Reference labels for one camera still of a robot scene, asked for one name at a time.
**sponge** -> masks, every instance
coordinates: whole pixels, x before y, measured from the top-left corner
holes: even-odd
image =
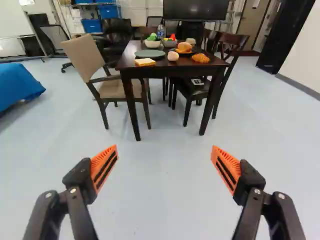
[[[151,58],[135,59],[134,63],[139,67],[156,65],[156,61],[152,60]]]

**water bottle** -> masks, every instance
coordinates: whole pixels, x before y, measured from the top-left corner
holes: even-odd
[[[163,26],[162,24],[159,24],[157,36],[158,36],[158,38],[163,39],[163,38],[164,38],[164,35],[165,35],[164,26]]]

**floor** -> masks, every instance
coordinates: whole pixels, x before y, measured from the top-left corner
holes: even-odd
[[[151,79],[152,130],[136,104],[141,142],[124,102],[108,106],[104,129],[79,75],[72,67],[60,72],[67,59],[23,62],[47,90],[0,118],[0,239],[21,239],[37,196],[63,191],[69,169],[113,144],[119,161],[89,207],[101,240],[230,239],[241,208],[211,163],[212,145],[248,160],[266,178],[266,192],[290,195],[306,238],[318,239],[320,102],[255,68],[256,61],[238,60],[204,136],[198,132],[205,104],[192,105],[183,127],[185,100],[178,94],[171,110],[162,81]],[[73,239],[68,221],[62,240]],[[264,220],[257,239],[269,239]]]

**dark wooden table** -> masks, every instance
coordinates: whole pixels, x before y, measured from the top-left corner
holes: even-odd
[[[132,127],[137,141],[141,140],[136,105],[134,101],[131,79],[154,78],[162,79],[164,77],[198,77],[212,76],[209,94],[204,107],[203,117],[200,125],[199,134],[205,134],[214,103],[215,96],[218,96],[220,83],[223,79],[225,69],[229,64],[220,58],[208,55],[211,61],[208,63],[200,63],[193,61],[190,57],[182,57],[176,62],[167,60],[167,55],[161,60],[156,61],[154,66],[136,66],[135,52],[147,49],[144,43],[139,40],[133,40],[126,46],[121,59],[118,61],[115,69],[120,71],[126,101],[128,104],[129,114],[132,122]]]

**television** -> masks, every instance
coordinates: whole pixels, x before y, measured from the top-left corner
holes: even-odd
[[[168,20],[225,20],[229,0],[163,0],[163,18]]]

